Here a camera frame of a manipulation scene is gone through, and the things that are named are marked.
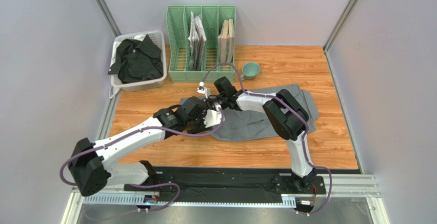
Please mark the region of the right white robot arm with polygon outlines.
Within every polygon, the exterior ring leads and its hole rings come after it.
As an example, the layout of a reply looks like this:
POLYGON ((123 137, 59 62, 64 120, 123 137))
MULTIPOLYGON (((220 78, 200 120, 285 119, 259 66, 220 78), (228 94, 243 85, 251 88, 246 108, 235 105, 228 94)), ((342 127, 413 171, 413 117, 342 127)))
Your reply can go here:
POLYGON ((293 95, 286 89, 272 94, 243 89, 237 91, 226 77, 219 78, 214 85, 218 90, 217 95, 210 94, 209 88, 204 88, 205 101, 211 108, 254 111, 267 115, 274 131, 287 143, 295 183, 301 188, 309 187, 316 177, 306 138, 309 115, 293 95))

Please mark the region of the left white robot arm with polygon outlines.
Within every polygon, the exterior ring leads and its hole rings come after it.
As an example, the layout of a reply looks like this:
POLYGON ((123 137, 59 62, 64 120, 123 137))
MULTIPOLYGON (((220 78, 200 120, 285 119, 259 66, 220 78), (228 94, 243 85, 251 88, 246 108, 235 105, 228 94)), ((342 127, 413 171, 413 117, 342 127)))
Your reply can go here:
POLYGON ((94 142, 87 137, 79 140, 63 166, 68 168, 74 180, 72 184, 84 197, 96 194, 106 186, 138 187, 147 182, 154 173, 153 168, 145 162, 120 164, 120 159, 174 135, 208 136, 212 127, 218 128, 222 122, 221 109, 214 110, 205 100, 191 97, 182 105, 158 110, 120 134, 94 142))

